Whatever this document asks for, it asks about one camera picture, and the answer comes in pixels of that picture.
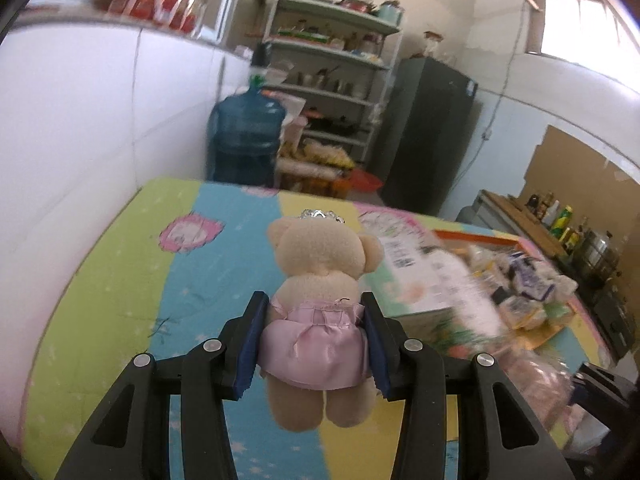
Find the teddy bear pink dress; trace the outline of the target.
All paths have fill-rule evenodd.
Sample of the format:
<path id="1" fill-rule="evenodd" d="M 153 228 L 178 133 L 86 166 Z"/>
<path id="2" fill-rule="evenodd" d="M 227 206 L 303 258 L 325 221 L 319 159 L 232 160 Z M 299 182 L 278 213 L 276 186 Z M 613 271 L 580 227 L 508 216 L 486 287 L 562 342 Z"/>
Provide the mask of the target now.
<path id="1" fill-rule="evenodd" d="M 332 211 L 303 211 L 267 231 L 285 280 L 270 300 L 258 365 L 274 421 L 291 432 L 329 419 L 362 424 L 376 397 L 359 281 L 384 259 L 377 237 Z"/>

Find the floral tissue box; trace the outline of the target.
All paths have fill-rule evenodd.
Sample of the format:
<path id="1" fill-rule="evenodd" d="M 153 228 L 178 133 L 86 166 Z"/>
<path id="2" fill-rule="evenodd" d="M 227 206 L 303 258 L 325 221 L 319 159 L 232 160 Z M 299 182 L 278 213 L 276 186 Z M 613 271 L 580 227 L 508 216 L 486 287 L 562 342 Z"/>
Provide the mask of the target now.
<path id="1" fill-rule="evenodd" d="M 360 280 L 382 313 L 406 334 L 439 352 L 469 359 L 509 347 L 512 334 L 468 265 L 408 212 L 359 205 L 363 232 L 378 238 L 384 257 Z"/>

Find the colourful cartoon table mat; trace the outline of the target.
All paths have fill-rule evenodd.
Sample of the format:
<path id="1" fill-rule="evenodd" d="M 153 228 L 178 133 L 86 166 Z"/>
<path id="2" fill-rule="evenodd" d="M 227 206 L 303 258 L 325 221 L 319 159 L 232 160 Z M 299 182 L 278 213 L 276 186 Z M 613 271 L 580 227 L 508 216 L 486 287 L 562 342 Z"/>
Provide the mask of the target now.
<path id="1" fill-rule="evenodd" d="M 140 352 L 180 356 L 240 315 L 253 292 L 283 274 L 268 224 L 306 209 L 330 210 L 358 231 L 398 239 L 414 255 L 433 231 L 480 229 L 383 207 L 259 188 L 156 179 L 146 184 L 85 258 L 58 303 L 26 393 L 22 454 L 51 479 L 82 426 Z M 385 479 L 393 467 L 401 403 L 378 400 L 352 429 L 324 422 L 291 434 L 272 420 L 255 379 L 224 409 L 242 479 Z"/>

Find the orange shallow cardboard box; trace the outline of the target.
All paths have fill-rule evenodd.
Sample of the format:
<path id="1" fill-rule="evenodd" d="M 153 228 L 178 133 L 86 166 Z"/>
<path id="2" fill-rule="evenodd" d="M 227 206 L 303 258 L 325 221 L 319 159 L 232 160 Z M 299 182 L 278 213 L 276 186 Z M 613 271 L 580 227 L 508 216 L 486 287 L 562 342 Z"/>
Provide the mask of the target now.
<path id="1" fill-rule="evenodd" d="M 465 261 L 517 346 L 536 350 L 573 321 L 577 284 L 526 240 L 463 231 L 435 234 Z"/>

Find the steel steamer pot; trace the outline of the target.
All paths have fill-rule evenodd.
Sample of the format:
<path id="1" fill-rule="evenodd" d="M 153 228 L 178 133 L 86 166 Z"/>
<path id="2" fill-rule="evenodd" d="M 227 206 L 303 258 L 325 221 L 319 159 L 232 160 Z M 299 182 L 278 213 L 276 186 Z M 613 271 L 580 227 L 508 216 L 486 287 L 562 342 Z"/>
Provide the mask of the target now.
<path id="1" fill-rule="evenodd" d="M 583 280 L 608 280 L 617 268 L 620 254 L 613 245 L 613 234 L 589 229 L 572 255 L 572 265 Z"/>

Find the purple white snack packet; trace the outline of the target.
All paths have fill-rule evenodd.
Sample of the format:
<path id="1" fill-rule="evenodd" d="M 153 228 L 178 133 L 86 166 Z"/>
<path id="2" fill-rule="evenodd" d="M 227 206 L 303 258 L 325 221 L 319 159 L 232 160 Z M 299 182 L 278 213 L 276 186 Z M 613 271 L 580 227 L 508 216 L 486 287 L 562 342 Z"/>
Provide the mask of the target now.
<path id="1" fill-rule="evenodd" d="M 542 260 L 524 252 L 511 252 L 506 276 L 518 295 L 544 304 L 552 299 L 559 274 Z"/>

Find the green dish soap bottle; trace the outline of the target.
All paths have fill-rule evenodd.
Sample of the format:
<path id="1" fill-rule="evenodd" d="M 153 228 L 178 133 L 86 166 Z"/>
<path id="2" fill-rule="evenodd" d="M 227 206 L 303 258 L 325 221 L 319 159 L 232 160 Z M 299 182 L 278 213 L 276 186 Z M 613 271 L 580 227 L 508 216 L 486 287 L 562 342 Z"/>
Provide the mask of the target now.
<path id="1" fill-rule="evenodd" d="M 550 234 L 555 238 L 560 238 L 570 224 L 573 217 L 573 207 L 565 205 L 552 223 Z"/>

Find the wooden cutting board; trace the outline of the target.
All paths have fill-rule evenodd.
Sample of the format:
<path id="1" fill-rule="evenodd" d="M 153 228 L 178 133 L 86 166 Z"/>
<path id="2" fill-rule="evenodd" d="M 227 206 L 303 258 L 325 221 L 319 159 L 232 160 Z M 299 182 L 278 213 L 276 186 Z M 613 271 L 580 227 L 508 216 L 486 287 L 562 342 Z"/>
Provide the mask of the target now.
<path id="1" fill-rule="evenodd" d="M 520 237 L 533 242 L 547 258 L 567 257 L 567 252 L 540 221 L 515 198 L 481 190 L 478 196 L 492 214 Z"/>

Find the red plastic basket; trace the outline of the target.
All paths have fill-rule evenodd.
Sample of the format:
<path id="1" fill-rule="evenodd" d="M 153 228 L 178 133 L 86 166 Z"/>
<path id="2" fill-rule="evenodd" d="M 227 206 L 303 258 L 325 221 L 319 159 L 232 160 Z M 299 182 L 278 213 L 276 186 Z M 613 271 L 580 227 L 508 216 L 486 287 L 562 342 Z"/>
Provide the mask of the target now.
<path id="1" fill-rule="evenodd" d="M 350 188 L 359 193 L 376 193 L 384 185 L 384 182 L 374 174 L 369 174 L 361 168 L 350 170 L 347 181 Z"/>

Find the blue water jug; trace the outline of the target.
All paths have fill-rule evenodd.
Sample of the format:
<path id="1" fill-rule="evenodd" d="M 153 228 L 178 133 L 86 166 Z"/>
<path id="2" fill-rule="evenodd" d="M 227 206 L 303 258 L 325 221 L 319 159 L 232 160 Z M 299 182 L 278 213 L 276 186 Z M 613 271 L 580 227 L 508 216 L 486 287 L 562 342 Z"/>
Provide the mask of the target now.
<path id="1" fill-rule="evenodd" d="M 265 96 L 271 46 L 261 42 L 250 62 L 248 89 L 217 103 L 207 123 L 206 179 L 271 188 L 276 171 L 284 106 Z"/>

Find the dark green refrigerator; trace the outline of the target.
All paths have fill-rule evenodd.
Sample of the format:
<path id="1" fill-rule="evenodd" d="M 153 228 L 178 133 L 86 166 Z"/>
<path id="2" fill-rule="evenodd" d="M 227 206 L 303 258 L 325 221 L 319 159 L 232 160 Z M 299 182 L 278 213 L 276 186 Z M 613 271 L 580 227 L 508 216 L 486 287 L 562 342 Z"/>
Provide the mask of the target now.
<path id="1" fill-rule="evenodd" d="M 477 82 L 434 58 L 401 61 L 370 161 L 385 205 L 434 216 L 469 146 Z"/>

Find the grey metal shelf rack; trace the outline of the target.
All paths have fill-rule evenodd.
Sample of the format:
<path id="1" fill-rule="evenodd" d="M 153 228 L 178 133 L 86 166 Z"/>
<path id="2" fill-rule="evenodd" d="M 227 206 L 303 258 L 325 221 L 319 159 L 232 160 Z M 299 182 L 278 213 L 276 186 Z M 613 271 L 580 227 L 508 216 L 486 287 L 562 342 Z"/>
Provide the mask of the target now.
<path id="1" fill-rule="evenodd" d="M 267 88 L 305 101 L 304 136 L 370 158 L 392 86 L 401 23 L 367 0 L 273 0 L 262 41 L 276 71 Z"/>

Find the glass jar on refrigerator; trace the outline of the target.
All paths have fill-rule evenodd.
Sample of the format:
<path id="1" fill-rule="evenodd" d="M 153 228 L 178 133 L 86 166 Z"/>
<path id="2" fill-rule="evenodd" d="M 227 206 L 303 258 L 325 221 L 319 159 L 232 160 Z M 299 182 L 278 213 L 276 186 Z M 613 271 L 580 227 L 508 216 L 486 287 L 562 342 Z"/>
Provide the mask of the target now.
<path id="1" fill-rule="evenodd" d="M 438 32 L 433 32 L 432 30 L 427 30 L 423 33 L 424 36 L 424 46 L 422 55 L 424 58 L 436 58 L 438 55 L 438 50 L 442 40 L 444 37 Z"/>

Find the teal enamel pot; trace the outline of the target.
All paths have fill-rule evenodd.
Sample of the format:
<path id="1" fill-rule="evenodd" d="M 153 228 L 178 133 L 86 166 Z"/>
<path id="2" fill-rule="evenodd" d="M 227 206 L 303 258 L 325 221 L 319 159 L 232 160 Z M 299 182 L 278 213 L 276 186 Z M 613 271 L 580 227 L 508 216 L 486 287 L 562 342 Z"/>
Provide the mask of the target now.
<path id="1" fill-rule="evenodd" d="M 376 10 L 378 18 L 394 26 L 399 26 L 404 16 L 404 8 L 398 0 L 386 0 Z"/>

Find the window with bars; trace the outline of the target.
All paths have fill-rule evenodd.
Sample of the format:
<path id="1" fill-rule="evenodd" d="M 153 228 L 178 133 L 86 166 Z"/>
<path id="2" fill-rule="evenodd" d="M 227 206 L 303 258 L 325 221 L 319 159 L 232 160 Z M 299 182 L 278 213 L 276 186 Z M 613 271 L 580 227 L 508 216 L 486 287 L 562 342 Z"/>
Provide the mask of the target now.
<path id="1" fill-rule="evenodd" d="M 534 0 L 526 51 L 639 90 L 639 41 L 602 0 Z"/>

